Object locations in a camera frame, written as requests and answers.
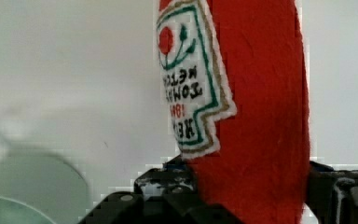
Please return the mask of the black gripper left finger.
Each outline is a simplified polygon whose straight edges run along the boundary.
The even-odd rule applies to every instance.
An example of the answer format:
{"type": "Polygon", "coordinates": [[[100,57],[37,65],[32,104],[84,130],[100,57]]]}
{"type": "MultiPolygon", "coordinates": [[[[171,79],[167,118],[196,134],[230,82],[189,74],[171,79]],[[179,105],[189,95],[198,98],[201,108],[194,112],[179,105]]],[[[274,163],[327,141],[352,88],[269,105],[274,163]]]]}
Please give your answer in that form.
{"type": "Polygon", "coordinates": [[[182,157],[136,178],[133,191],[106,196],[78,224],[242,224],[219,203],[199,195],[198,179],[182,157]]]}

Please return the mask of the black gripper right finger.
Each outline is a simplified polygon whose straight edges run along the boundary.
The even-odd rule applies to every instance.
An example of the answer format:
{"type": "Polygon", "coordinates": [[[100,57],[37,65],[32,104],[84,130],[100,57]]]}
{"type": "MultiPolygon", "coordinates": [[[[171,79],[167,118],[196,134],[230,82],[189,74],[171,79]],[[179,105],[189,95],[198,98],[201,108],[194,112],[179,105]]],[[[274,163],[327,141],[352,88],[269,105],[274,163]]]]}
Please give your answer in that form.
{"type": "Polygon", "coordinates": [[[358,224],[358,170],[311,161],[305,204],[319,224],[358,224]]]}

